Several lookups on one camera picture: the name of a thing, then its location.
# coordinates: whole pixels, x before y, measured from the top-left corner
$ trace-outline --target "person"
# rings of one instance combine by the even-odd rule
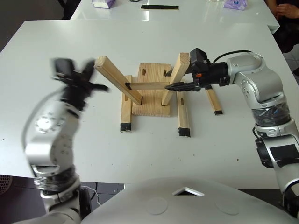
[[[266,0],[267,5],[277,20],[299,19],[299,0]]]
[[[290,52],[299,43],[299,0],[266,0],[266,3],[280,24],[273,37],[282,53]],[[299,68],[293,73],[299,76]]]

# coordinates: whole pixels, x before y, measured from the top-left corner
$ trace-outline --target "floor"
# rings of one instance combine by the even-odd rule
[[[62,16],[63,10],[56,0],[3,1],[0,7],[0,51],[25,20],[61,19]],[[299,45],[296,45],[290,53],[286,53],[284,56],[290,69],[295,70],[299,66]],[[81,184],[95,188],[95,183],[82,182]],[[98,183],[97,192],[100,196],[100,203],[105,203],[123,188],[123,184]],[[281,200],[279,190],[241,190],[279,206]],[[95,196],[91,201],[93,210],[98,207],[96,200]],[[5,194],[0,195],[1,223],[8,224],[39,217],[43,214],[45,214],[43,202],[39,197],[38,190],[33,185],[33,180],[13,177],[11,188]]]
[[[95,188],[95,183],[81,182],[81,186]],[[103,204],[124,189],[124,184],[98,183],[97,193]],[[88,189],[90,198],[94,191]],[[97,196],[91,200],[92,210],[98,207]],[[0,223],[9,224],[21,220],[40,217],[45,214],[43,201],[35,188],[32,178],[13,177],[11,187],[0,195]]]

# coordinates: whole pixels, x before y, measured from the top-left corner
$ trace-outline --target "purple box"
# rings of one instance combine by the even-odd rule
[[[96,8],[111,8],[115,0],[93,0],[93,6]]]
[[[226,0],[224,8],[231,8],[237,10],[245,10],[247,6],[247,0]]]

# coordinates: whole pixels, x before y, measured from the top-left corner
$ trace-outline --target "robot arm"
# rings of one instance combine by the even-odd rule
[[[173,91],[199,91],[211,84],[238,85],[255,118],[257,152],[267,168],[274,168],[283,194],[283,206],[293,216],[299,211],[299,133],[290,117],[282,82],[267,68],[262,56],[245,53],[225,63],[210,63],[206,53],[190,53],[194,82],[174,83],[165,88]]]
[[[33,138],[25,148],[47,214],[20,223],[75,224],[91,212],[88,191],[80,189],[73,165],[72,139],[85,98],[93,90],[108,90],[104,85],[89,82],[93,66],[94,61],[90,61],[79,73],[72,60],[55,60],[54,79],[64,82],[66,87],[59,99],[50,102],[38,117]]]

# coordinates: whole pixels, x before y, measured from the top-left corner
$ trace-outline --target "white table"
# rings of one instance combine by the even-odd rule
[[[141,5],[178,5],[179,10],[144,10]],[[76,19],[116,19],[128,21],[186,21],[208,24],[227,22],[267,25],[272,33],[279,28],[277,20],[263,0],[248,0],[244,11],[223,8],[223,1],[208,0],[116,0],[111,9],[95,8],[92,0],[82,0],[71,17]],[[197,27],[191,28],[189,34]]]
[[[124,75],[137,76],[139,63],[174,65],[179,52],[195,47],[211,60],[236,49],[252,50],[280,75],[291,115],[299,124],[298,86],[265,26],[219,23],[215,28],[200,23],[192,35],[181,35],[193,26],[114,20],[25,22],[0,53],[0,174],[31,176],[21,130],[36,103],[62,86],[50,79],[50,59],[55,57],[82,65],[88,58],[106,55]],[[175,105],[172,117],[133,116],[132,132],[120,133],[121,92],[99,73],[93,81],[111,91],[95,92],[87,100],[74,138],[75,165],[82,181],[134,183],[179,175],[235,188],[278,188],[274,171],[261,165],[251,132],[254,119],[237,86],[214,87],[222,116],[214,115],[205,91],[188,92],[192,137],[185,138],[178,135]]]

